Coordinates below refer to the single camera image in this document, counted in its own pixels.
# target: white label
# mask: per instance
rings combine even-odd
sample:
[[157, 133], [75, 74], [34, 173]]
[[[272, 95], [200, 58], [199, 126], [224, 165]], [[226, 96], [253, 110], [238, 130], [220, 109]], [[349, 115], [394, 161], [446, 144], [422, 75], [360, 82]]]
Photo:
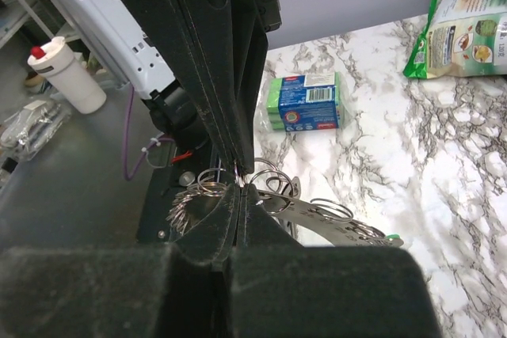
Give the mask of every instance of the white label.
[[45, 103], [46, 103], [46, 101], [42, 101], [42, 100], [40, 100], [40, 99], [39, 99], [39, 100], [37, 100], [37, 101], [33, 101], [32, 103], [28, 103], [28, 104], [24, 107], [24, 109], [25, 109], [25, 110], [29, 110], [29, 111], [33, 111], [33, 110], [35, 110], [36, 108], [38, 108], [38, 107], [42, 106], [42, 105], [43, 105], [43, 104], [45, 104]]
[[334, 73], [331, 74], [307, 74], [304, 77], [304, 87], [334, 85]]
[[494, 39], [494, 60], [495, 66], [507, 65], [507, 17], [498, 22], [497, 35]]
[[333, 99], [333, 89], [308, 89], [307, 103], [331, 101]]

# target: white plastic panel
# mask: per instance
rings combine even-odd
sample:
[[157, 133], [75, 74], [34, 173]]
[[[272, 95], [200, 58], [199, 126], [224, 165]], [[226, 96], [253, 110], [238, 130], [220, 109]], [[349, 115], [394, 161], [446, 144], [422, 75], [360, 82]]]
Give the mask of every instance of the white plastic panel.
[[174, 75], [121, 0], [52, 0], [101, 63], [143, 99]]

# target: barcode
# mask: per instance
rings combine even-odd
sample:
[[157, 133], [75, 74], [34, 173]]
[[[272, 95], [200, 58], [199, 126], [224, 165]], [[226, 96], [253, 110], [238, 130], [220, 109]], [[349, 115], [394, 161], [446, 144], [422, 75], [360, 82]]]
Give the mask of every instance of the barcode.
[[333, 89], [309, 89], [307, 90], [307, 103], [331, 101]]
[[426, 62], [426, 55], [423, 51], [419, 51], [415, 55], [414, 63], [425, 63]]

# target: red wire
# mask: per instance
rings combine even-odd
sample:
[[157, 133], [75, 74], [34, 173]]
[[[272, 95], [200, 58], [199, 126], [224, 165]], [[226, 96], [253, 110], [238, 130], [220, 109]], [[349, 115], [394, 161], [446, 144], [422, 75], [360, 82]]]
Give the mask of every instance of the red wire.
[[180, 154], [179, 156], [176, 156], [171, 160], [171, 163], [174, 164], [175, 162], [185, 160], [186, 158], [189, 158], [193, 155], [193, 152], [191, 150], [187, 150], [184, 154]]

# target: white bottle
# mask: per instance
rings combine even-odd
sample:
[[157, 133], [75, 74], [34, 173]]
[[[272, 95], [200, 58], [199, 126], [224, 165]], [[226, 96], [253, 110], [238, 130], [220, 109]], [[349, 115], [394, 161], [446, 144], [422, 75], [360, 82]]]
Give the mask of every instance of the white bottle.
[[90, 114], [104, 104], [104, 90], [76, 61], [74, 52], [65, 44], [64, 37], [57, 36], [42, 47], [34, 47], [28, 63], [80, 113]]

